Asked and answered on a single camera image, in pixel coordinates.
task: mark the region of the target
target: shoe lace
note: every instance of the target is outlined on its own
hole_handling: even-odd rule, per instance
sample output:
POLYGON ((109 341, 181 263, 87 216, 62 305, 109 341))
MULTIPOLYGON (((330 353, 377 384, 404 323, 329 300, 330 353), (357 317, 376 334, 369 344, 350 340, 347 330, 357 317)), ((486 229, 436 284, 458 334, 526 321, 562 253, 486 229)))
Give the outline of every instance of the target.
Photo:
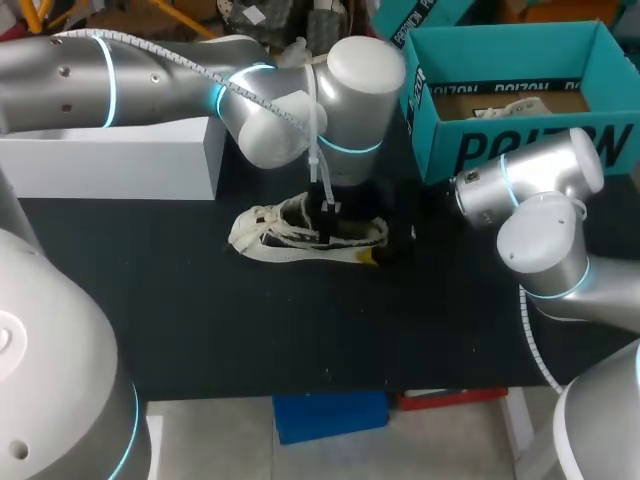
POLYGON ((262 222, 240 229, 230 239, 234 243, 239 238, 246 235, 250 236, 247 246, 240 252, 244 253, 248 248, 252 247, 256 242, 261 241, 263 235, 272 231, 276 234, 286 235, 290 233, 291 228, 282 219, 281 209, 277 205, 256 206, 251 209, 254 217, 262 218, 262 222))

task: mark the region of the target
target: sneaker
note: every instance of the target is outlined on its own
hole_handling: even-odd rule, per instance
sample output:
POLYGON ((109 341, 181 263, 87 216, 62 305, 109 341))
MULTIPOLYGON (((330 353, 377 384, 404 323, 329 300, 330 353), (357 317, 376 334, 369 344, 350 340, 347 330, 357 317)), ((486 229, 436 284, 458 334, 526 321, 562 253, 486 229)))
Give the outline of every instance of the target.
POLYGON ((229 244, 241 255, 261 262, 299 260, 376 265, 373 249, 386 245, 389 229, 381 218, 367 222, 338 221, 338 235, 320 242, 306 212, 307 194, 278 205, 253 207, 240 214, 231 228, 229 244))
POLYGON ((551 111, 539 97, 523 98, 504 108, 488 108, 473 118, 530 117, 550 115, 551 111))

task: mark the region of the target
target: black mat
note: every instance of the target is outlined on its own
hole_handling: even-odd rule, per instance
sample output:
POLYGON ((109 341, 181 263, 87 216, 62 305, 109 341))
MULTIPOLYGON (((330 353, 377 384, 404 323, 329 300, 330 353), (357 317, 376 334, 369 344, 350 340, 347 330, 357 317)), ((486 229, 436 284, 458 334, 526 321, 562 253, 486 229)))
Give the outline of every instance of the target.
MULTIPOLYGON (((378 177, 416 175, 404 125, 378 177)), ((265 265, 224 251, 235 216, 306 186, 303 162, 260 171, 225 152, 214 202, 25 200, 51 260, 104 309, 147 400, 543 384, 495 232, 422 249, 412 268, 265 265)), ((593 253, 640 258, 640 197, 609 178, 589 202, 593 253)), ((634 336, 533 315, 567 382, 634 336)))

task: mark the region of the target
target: white box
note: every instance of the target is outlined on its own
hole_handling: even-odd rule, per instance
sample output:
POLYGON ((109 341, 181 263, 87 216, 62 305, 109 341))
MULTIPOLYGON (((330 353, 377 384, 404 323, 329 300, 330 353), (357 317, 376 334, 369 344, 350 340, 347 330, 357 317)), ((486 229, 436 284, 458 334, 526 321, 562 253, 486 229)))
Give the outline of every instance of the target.
POLYGON ((214 200, 225 136, 214 118, 11 134, 0 165, 21 198, 214 200))

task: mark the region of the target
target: white cable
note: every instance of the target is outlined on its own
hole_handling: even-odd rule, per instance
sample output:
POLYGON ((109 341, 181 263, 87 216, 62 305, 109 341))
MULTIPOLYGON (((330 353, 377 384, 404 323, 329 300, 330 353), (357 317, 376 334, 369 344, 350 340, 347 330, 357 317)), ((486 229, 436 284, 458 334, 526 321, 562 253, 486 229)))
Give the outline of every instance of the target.
POLYGON ((524 333, 527 336, 527 343, 529 344, 529 350, 531 350, 531 355, 533 355, 533 359, 536 361, 538 365, 538 369, 540 373, 544 376, 545 380, 553 388, 558 394, 561 394, 564 391, 564 388, 560 386, 560 384, 556 381, 551 372, 547 368, 542 360, 542 356, 538 351, 538 346, 536 345, 536 341, 533 338, 533 332, 531 331, 531 324, 529 323, 529 308, 527 307, 527 293, 522 285, 520 285, 520 316, 522 317, 522 326, 524 328, 524 333))
MULTIPOLYGON (((97 28, 84 28, 84 29, 80 29, 80 30, 71 30, 71 31, 66 31, 66 32, 60 32, 58 34, 56 34, 56 36, 58 37, 73 37, 73 38, 93 38, 93 37, 98 37, 98 38, 104 38, 107 40, 112 40, 114 42, 119 42, 119 43, 124 43, 127 45, 131 45, 133 47, 139 48, 140 50, 145 50, 147 52, 150 52, 154 55, 157 55, 159 57, 162 57, 166 60, 169 60, 177 65, 180 65, 184 68, 188 68, 189 70, 192 70, 200 75, 203 75, 211 80, 213 80, 214 82, 227 87, 227 89, 237 95, 240 95, 243 98, 246 98, 247 100, 249 100, 250 102, 255 103, 256 105, 259 105, 260 107, 270 111, 271 113, 273 113, 274 115, 284 118, 285 120, 287 120, 289 123, 291 123, 293 126, 295 126, 298 130, 301 130, 305 135, 308 135, 308 132, 305 128, 305 126, 302 124, 302 122, 294 117, 293 115, 291 115, 289 112, 283 110, 282 108, 274 105, 273 103, 269 102, 268 100, 265 100, 264 98, 256 95, 255 93, 247 90, 246 88, 241 87, 240 85, 230 82, 229 80, 226 80, 224 77, 222 77, 221 75, 212 72, 211 70, 209 70, 208 68, 197 64, 196 62, 189 60, 186 57, 183 57, 182 55, 179 55, 175 52, 172 52, 171 50, 168 50, 164 47, 161 47, 160 45, 157 45, 153 42, 150 42, 148 40, 143 40, 142 38, 138 38, 135 37, 133 35, 129 35, 127 33, 122 33, 122 32, 116 32, 114 30, 103 30, 103 29, 97 29, 97 28)), ((314 111, 312 118, 316 119, 315 115, 317 113, 314 111)), ((325 196, 326 196, 326 200, 327 203, 332 205, 335 203, 335 200, 333 198, 333 191, 331 189, 331 178, 329 175, 329 166, 327 165, 327 161, 324 158, 324 154, 322 153, 322 150, 317 148, 317 137, 311 142, 311 145, 315 145, 316 147, 316 152, 317 152, 317 156, 319 159, 319 164, 320 164, 320 171, 322 173, 322 183, 324 184, 324 191, 325 191, 325 196)))
POLYGON ((311 173, 311 183, 316 183, 318 181, 318 117, 316 113, 318 94, 316 92, 316 76, 313 73, 313 67, 307 63, 304 69, 307 73, 307 84, 309 86, 309 96, 311 97, 309 105, 311 110, 309 117, 309 171, 311 173))

